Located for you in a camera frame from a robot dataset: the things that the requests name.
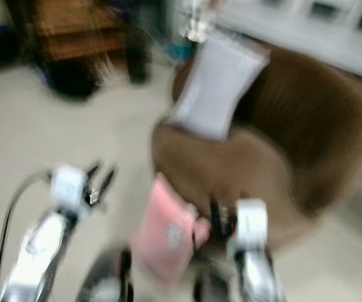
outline brown chair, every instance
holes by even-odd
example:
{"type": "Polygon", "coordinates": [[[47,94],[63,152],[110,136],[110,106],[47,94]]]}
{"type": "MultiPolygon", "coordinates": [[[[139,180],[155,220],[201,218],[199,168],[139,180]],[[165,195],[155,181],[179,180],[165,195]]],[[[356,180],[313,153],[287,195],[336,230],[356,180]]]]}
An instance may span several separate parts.
{"type": "MultiPolygon", "coordinates": [[[[362,184],[362,86],[305,55],[271,47],[240,100],[229,139],[209,142],[159,123],[152,156],[175,190],[209,215],[250,196],[268,206],[269,248],[307,233],[362,184]]],[[[176,101],[193,65],[176,73],[176,101]]]]}

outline pink cloth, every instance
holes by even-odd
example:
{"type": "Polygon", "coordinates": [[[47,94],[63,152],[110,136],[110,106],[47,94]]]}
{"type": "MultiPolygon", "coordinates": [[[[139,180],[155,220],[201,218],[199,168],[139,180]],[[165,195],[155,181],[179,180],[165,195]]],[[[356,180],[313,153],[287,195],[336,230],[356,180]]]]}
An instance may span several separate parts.
{"type": "Polygon", "coordinates": [[[158,174],[147,211],[132,240],[135,259],[159,281],[173,286],[184,274],[194,248],[201,247],[209,236],[209,221],[198,218],[165,177],[158,174]]]}

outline white shelf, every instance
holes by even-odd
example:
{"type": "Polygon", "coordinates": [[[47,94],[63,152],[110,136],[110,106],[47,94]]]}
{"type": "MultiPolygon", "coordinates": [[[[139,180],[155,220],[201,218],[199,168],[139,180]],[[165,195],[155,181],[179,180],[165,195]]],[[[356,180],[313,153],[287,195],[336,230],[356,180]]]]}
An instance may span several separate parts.
{"type": "Polygon", "coordinates": [[[250,3],[227,6],[219,21],[233,30],[306,53],[362,77],[362,31],[250,3]]]}

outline tiled floor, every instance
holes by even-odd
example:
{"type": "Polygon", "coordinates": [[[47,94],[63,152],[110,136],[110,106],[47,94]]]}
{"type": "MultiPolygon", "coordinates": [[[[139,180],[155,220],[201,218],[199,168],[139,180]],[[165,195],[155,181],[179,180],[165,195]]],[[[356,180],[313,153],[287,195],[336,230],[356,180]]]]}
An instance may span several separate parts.
{"type": "MultiPolygon", "coordinates": [[[[29,173],[60,162],[86,167],[96,159],[119,167],[108,211],[95,212],[77,230],[52,301],[72,301],[99,251],[135,230],[151,182],[149,135],[167,109],[171,77],[168,68],[154,67],[147,86],[105,89],[87,104],[69,104],[53,97],[30,70],[0,72],[0,230],[13,191],[29,173]]],[[[25,194],[11,224],[2,277],[24,231],[49,204],[47,187],[25,194]]],[[[349,205],[326,217],[299,246],[276,255],[289,301],[362,302],[362,191],[349,205]]],[[[137,268],[134,279],[136,302],[168,301],[137,268]]],[[[190,281],[186,276],[171,294],[174,302],[191,301],[190,281]]]]}

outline silver metal part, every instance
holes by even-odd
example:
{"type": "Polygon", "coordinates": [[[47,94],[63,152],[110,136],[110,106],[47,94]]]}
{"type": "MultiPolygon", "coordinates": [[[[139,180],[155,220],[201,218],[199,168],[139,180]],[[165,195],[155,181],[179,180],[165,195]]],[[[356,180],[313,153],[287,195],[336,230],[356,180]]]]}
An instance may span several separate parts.
{"type": "Polygon", "coordinates": [[[240,294],[244,302],[286,301],[273,263],[266,253],[268,216],[260,199],[243,199],[237,204],[237,226],[227,242],[227,257],[239,272],[240,294]]]}
{"type": "Polygon", "coordinates": [[[3,286],[0,301],[46,301],[73,229],[73,222],[52,212],[30,230],[24,238],[18,261],[3,286]]]}
{"type": "Polygon", "coordinates": [[[179,32],[192,42],[203,43],[208,33],[215,27],[214,11],[204,7],[190,6],[187,9],[187,21],[179,32]]]}
{"type": "Polygon", "coordinates": [[[235,258],[245,302],[284,302],[285,295],[263,250],[241,252],[235,258]]]}
{"type": "Polygon", "coordinates": [[[115,277],[100,280],[95,287],[90,290],[91,302],[112,302],[120,300],[120,282],[115,277]]]}
{"type": "Polygon", "coordinates": [[[99,199],[99,191],[95,188],[91,189],[91,194],[90,194],[90,205],[94,205],[98,202],[99,199]]]}
{"type": "Polygon", "coordinates": [[[227,232],[227,227],[230,223],[229,211],[226,207],[220,207],[220,227],[223,234],[227,232]]]}

